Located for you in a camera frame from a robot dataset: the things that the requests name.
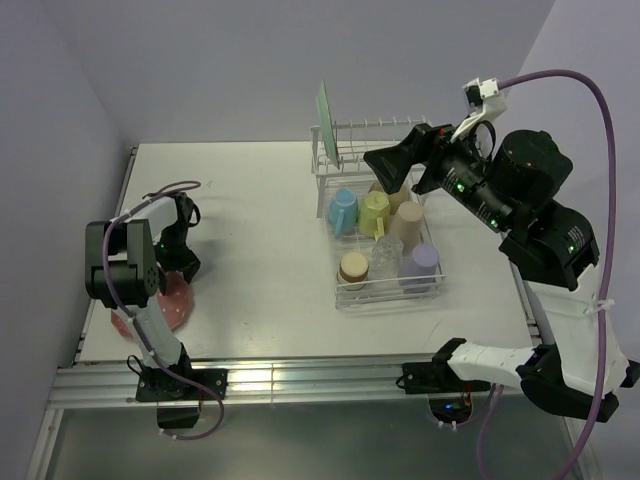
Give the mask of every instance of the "black bracket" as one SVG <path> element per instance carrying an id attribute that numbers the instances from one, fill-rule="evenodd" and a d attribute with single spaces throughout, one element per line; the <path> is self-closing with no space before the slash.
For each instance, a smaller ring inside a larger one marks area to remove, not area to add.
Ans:
<path id="1" fill-rule="evenodd" d="M 200 209 L 183 192 L 176 193 L 171 198 L 176 202 L 178 219 L 160 234 L 160 241 L 155 245 L 155 254 L 158 263 L 166 272 L 180 272 L 184 280 L 190 284 L 200 269 L 200 260 L 187 247 L 187 233 L 191 227 L 200 223 Z"/>
<path id="2" fill-rule="evenodd" d="M 453 372 L 447 361 L 460 345 L 463 338 L 453 338 L 445 343 L 430 362 L 409 362 L 402 364 L 402 376 L 396 385 L 407 395 L 460 393 L 462 391 L 486 392 L 491 389 L 489 382 L 481 380 L 461 380 Z"/>
<path id="3" fill-rule="evenodd" d="M 142 365 L 138 374 L 136 401 L 140 403 L 159 402 L 203 402 L 216 400 L 212 395 L 200 389 L 175 380 L 160 368 Z M 224 368 L 193 369 L 184 345 L 178 363 L 169 369 L 191 381 L 203 385 L 224 399 L 227 392 L 228 370 Z M 192 428 L 200 416 L 199 407 L 159 407 L 157 412 L 158 427 L 166 430 L 176 428 Z"/>
<path id="4" fill-rule="evenodd" d="M 593 396 L 568 387 L 562 378 L 562 363 L 556 344 L 539 345 L 531 359 L 516 372 L 522 378 L 520 386 L 527 398 L 538 408 L 552 415 L 586 419 Z M 640 364 L 629 360 L 622 388 L 631 388 L 640 378 Z M 618 398 L 607 393 L 600 403 L 597 421 L 607 422 L 618 408 Z"/>
<path id="5" fill-rule="evenodd" d="M 102 265 L 102 243 L 110 222 L 91 222 L 85 230 L 85 287 L 91 298 L 107 308 L 117 308 L 107 287 Z M 133 219 L 116 226 L 109 241 L 109 255 L 127 252 L 126 260 L 109 262 L 111 277 L 125 305 L 146 307 L 160 283 L 147 219 Z"/>

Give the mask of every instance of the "pink plate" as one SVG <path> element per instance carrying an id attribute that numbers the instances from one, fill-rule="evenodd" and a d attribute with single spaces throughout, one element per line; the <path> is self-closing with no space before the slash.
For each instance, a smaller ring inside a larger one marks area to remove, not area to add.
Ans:
<path id="1" fill-rule="evenodd" d="M 167 325 L 173 331 L 187 321 L 193 308 L 191 288 L 178 272 L 169 272 L 167 276 L 167 294 L 156 294 Z M 111 312 L 111 324 L 125 338 L 132 338 L 129 329 L 115 312 Z"/>

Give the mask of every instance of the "gray wall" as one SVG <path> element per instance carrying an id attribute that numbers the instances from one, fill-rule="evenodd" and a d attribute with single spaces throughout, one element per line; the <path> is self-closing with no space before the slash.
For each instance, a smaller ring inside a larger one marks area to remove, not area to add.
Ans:
<path id="1" fill-rule="evenodd" d="M 83 232 L 113 213 L 125 150 L 36 0 L 0 2 L 0 478 L 22 478 L 86 311 Z"/>
<path id="2" fill-rule="evenodd" d="M 307 139 L 336 119 L 456 122 L 518 72 L 553 0 L 43 0 L 132 142 Z"/>
<path id="3" fill-rule="evenodd" d="M 634 0 L 557 0 L 523 72 L 569 68 L 591 76 L 609 102 L 618 147 L 618 230 L 610 296 L 611 318 L 623 351 L 640 360 L 640 162 L 635 93 L 640 3 Z M 514 87 L 504 131 L 550 132 L 574 161 L 559 198 L 594 224 L 601 250 L 606 232 L 607 161 L 602 120 L 589 91 L 571 80 L 539 80 Z M 595 429 L 594 444 L 607 479 L 635 479 L 640 470 L 640 387 L 619 392 L 621 407 Z"/>

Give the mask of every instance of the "green plate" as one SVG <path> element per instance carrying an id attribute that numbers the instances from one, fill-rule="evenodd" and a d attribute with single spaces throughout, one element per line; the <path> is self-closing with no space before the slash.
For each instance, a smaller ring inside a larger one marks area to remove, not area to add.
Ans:
<path id="1" fill-rule="evenodd" d="M 324 151 L 327 153 L 327 157 L 329 157 L 331 163 L 333 163 L 336 168 L 340 168 L 338 146 L 336 145 L 336 137 L 333 135 L 333 122 L 331 121 L 327 87 L 324 84 L 324 80 L 320 85 L 320 92 L 316 97 L 316 106 L 318 107 L 318 115 L 320 116 L 320 131 L 322 132 Z"/>

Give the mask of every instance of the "yellow cup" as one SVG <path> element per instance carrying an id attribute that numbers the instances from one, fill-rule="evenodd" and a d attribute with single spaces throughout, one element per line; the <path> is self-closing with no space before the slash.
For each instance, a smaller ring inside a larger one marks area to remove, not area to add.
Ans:
<path id="1" fill-rule="evenodd" d="M 374 184 L 371 185 L 371 187 L 369 188 L 369 191 L 386 193 L 384 191 L 384 188 L 382 188 L 382 185 L 380 185 L 380 182 L 378 181 L 374 182 Z M 387 197 L 389 197 L 389 205 L 391 206 L 390 213 L 391 215 L 395 215 L 400 205 L 403 202 L 406 202 L 407 200 L 409 200 L 409 189 L 407 188 L 406 185 L 402 185 L 400 187 L 400 190 L 398 190 L 396 193 L 392 193 L 391 195 L 387 194 Z"/>
<path id="2" fill-rule="evenodd" d="M 384 235 L 389 224 L 391 207 L 386 193 L 369 192 L 360 206 L 358 230 L 376 240 Z"/>

